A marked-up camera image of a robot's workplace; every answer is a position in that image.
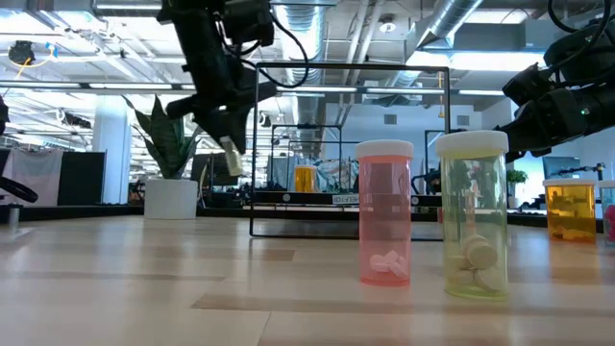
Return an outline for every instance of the computer monitor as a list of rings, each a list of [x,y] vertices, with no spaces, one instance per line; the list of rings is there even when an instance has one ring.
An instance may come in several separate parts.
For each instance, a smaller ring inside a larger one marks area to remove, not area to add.
[[[580,173],[558,174],[559,171],[570,168],[580,168],[580,160],[570,157],[544,157],[542,166],[545,172],[545,180],[556,178],[579,178]]]
[[[209,172],[206,173],[207,180],[203,182],[203,185],[210,184],[210,172],[213,172],[214,186],[235,186],[239,184],[239,177],[232,177],[229,174],[229,167],[227,166],[227,159],[224,153],[195,155],[192,161],[190,180],[199,182],[205,167],[207,167]]]

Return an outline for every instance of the white column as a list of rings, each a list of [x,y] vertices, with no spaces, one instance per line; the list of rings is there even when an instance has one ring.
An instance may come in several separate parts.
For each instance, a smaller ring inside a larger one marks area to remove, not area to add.
[[[104,203],[127,203],[131,168],[129,108],[121,96],[98,96],[92,150],[107,153]]]

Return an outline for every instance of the white planter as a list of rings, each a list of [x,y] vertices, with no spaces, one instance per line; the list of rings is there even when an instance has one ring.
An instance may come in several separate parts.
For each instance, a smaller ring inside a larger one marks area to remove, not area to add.
[[[509,209],[517,209],[519,207],[521,207],[521,199],[520,198],[514,198],[512,196],[508,197],[508,208]]]
[[[145,183],[145,218],[185,220],[196,217],[198,185],[188,180]]]

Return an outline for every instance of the black metal frame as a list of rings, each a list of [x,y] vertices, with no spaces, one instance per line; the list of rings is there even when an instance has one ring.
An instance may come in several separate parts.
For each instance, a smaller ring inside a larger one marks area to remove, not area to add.
[[[274,138],[275,136],[275,132],[276,129],[278,128],[295,128],[295,129],[309,129],[309,130],[313,130],[313,129],[337,129],[337,131],[339,132],[339,157],[341,159],[342,157],[342,146],[341,146],[341,141],[342,141],[342,127],[340,125],[273,125],[271,127],[271,159],[272,159],[272,164],[270,164],[269,167],[269,177],[273,176],[273,152],[274,152],[274,141],[276,140],[276,138]],[[252,159],[253,159],[253,176],[254,173],[256,171],[256,163],[254,162],[255,160],[255,156],[256,154],[254,154],[257,150],[257,146],[256,146],[256,137],[254,140],[255,144],[253,145],[253,154],[252,154]],[[311,142],[311,140],[305,140],[305,141],[301,141],[301,140],[295,140],[295,142],[303,142],[303,143],[308,143]],[[341,172],[339,173],[339,181],[341,182],[341,177],[342,174]],[[288,164],[286,165],[286,189],[288,189]]]
[[[342,185],[342,144],[359,144],[360,142],[358,141],[343,141],[341,139],[341,129],[340,129],[340,139],[339,140],[300,140],[300,139],[295,139],[295,140],[289,140],[288,141],[288,148],[286,149],[286,177],[288,176],[288,174],[290,173],[288,170],[290,169],[290,144],[292,143],[318,143],[318,144],[339,144],[339,184],[340,187]],[[348,189],[351,189],[350,186],[350,179],[348,180]]]
[[[444,100],[444,132],[447,134],[451,131],[451,74],[448,67],[436,67],[436,66],[406,66],[404,64],[360,64],[360,63],[328,63],[328,62],[259,62],[255,68],[255,78],[258,80],[258,75],[263,68],[314,68],[314,69],[349,69],[349,70],[376,70],[376,71],[422,71],[429,73],[441,72],[444,74],[444,86],[443,100]],[[357,92],[367,92],[365,87],[357,86]],[[255,87],[255,101],[258,100],[258,87]],[[254,114],[258,114],[258,102],[255,102]],[[255,206],[256,200],[256,182],[257,182],[257,142],[258,142],[258,117],[253,116],[253,148],[252,148],[252,186],[251,186],[251,198],[250,198],[250,236],[262,236],[262,237],[286,237],[286,238],[330,238],[328,236],[319,235],[255,235],[254,234],[254,221],[255,221]],[[323,125],[325,127],[338,127],[340,131],[341,141],[341,126],[340,125]]]
[[[429,134],[433,134],[433,133],[439,134],[441,132],[443,132],[443,131],[442,130],[425,130],[425,174],[430,172],[430,167],[429,167],[429,154],[430,154],[430,151],[429,151],[429,148],[427,147],[427,145],[428,145],[427,136]]]

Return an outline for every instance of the black cable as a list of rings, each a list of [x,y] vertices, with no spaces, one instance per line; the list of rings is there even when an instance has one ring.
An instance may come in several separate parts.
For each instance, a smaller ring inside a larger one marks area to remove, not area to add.
[[[0,188],[29,203],[34,203],[38,200],[37,193],[32,191],[31,188],[9,178],[0,177]]]
[[[547,12],[549,13],[549,18],[551,19],[551,21],[553,22],[553,24],[555,24],[557,28],[565,31],[566,33],[573,33],[577,30],[575,28],[571,28],[568,25],[562,23],[561,20],[557,18],[557,14],[555,14],[555,11],[554,11],[554,0],[549,0],[549,3],[547,3]]]
[[[615,47],[614,46],[595,47],[595,48],[592,48],[589,52],[587,52],[588,55],[604,54],[604,53],[615,53]],[[612,77],[613,72],[615,72],[615,64],[611,65],[611,67],[609,67],[600,76],[586,78],[582,80],[565,81],[565,82],[557,81],[557,86],[558,87],[581,87],[581,86],[587,86],[590,84],[601,84],[601,83],[606,82],[610,77]]]
[[[260,40],[257,40],[257,42],[252,47],[250,47],[250,48],[248,48],[248,49],[246,49],[244,51],[239,52],[239,55],[250,54],[250,53],[256,51],[259,47],[260,47]]]
[[[602,75],[592,78],[586,78],[582,80],[575,81],[565,81],[560,83],[559,87],[582,87],[594,84],[602,84],[606,82],[609,78],[615,75],[615,66],[610,67],[606,70]]]
[[[553,0],[549,0],[549,1],[550,1],[550,4],[552,4],[550,8],[551,10],[553,10]],[[603,0],[603,2],[604,2],[603,19],[601,20],[600,25],[598,26],[598,29],[596,30],[596,32],[594,33],[590,41],[587,42],[587,44],[583,46],[583,48],[579,49],[575,54],[571,55],[570,57],[564,59],[561,62],[558,62],[550,66],[549,67],[550,72],[556,71],[557,69],[561,68],[561,66],[578,59],[580,56],[582,56],[587,51],[589,51],[598,42],[598,39],[600,38],[600,36],[604,33],[604,30],[606,29],[606,25],[611,20],[611,16],[610,16],[611,0]]]
[[[309,58],[308,58],[308,53],[306,52],[306,49],[304,48],[303,44],[301,44],[301,41],[299,41],[299,39],[297,37],[295,37],[290,31],[288,31],[278,20],[278,18],[276,18],[276,16],[272,13],[271,14],[271,18],[274,22],[274,24],[276,24],[276,26],[285,34],[287,34],[299,47],[299,50],[301,50],[301,54],[303,55],[304,58],[304,62],[305,63],[309,63]],[[244,54],[249,54],[252,53],[254,50],[256,50],[260,44],[260,42],[258,42],[258,46],[252,46],[249,49],[247,49],[245,52],[247,53],[243,53],[241,54],[241,52],[239,52],[239,54],[237,54],[237,52],[235,52],[235,50],[229,46],[229,44],[227,44],[227,42],[224,40],[224,37],[222,35],[222,33],[220,32],[220,28],[217,27],[217,33],[220,36],[220,41],[222,41],[222,45],[224,46],[224,49],[227,50],[227,52],[231,53],[234,57],[238,58],[240,62],[243,62],[249,66],[251,66],[254,69],[257,69],[257,65],[253,62],[249,62],[245,59],[241,59],[241,55]],[[306,72],[304,73],[304,77],[301,79],[301,81],[295,83],[294,85],[286,85],[282,82],[277,81],[275,78],[273,78],[269,73],[263,71],[262,69],[259,71],[260,74],[262,74],[263,76],[265,76],[269,81],[271,81],[271,83],[273,83],[274,85],[278,86],[278,87],[286,87],[286,88],[295,88],[295,87],[300,87],[302,86],[306,80],[308,79],[308,74],[309,74],[309,67],[306,66]]]
[[[555,73],[555,82],[558,85],[561,85],[561,75],[559,74],[559,70],[556,70],[554,73]]]
[[[524,10],[524,9],[522,9],[522,8],[514,8],[514,9],[512,9],[512,11],[510,11],[509,13],[507,13],[507,14],[504,16],[504,18],[502,18],[502,20],[500,21],[500,24],[503,24],[503,23],[504,23],[504,21],[505,21],[507,18],[509,18],[509,17],[510,17],[513,13],[515,13],[515,12],[517,12],[517,11],[521,11],[521,12],[525,13],[525,14],[526,14],[526,16],[527,16],[527,18],[531,18],[531,15],[529,15],[529,13],[528,13],[526,10]]]

